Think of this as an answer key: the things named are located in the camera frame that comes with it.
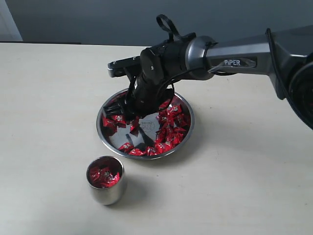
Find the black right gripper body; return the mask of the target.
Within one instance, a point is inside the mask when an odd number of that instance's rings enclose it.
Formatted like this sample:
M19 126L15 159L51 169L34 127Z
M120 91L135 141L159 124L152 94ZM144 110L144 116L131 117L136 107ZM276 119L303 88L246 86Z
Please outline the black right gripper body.
M185 65L187 46L187 42L174 41L142 50L142 71L131 80L124 98L127 112L142 118L157 112L163 102L173 97L173 89L167 87L190 78Z

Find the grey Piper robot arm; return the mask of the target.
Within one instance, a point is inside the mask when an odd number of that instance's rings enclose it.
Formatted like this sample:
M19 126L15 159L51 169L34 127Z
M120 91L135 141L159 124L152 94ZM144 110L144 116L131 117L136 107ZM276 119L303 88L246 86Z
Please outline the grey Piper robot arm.
M127 93L104 106L107 116L131 120L159 110L181 80L208 80L214 75L260 74L270 78L279 99L313 125L313 28L305 26L217 43L191 33L147 47L139 56L108 64L111 77L126 76Z

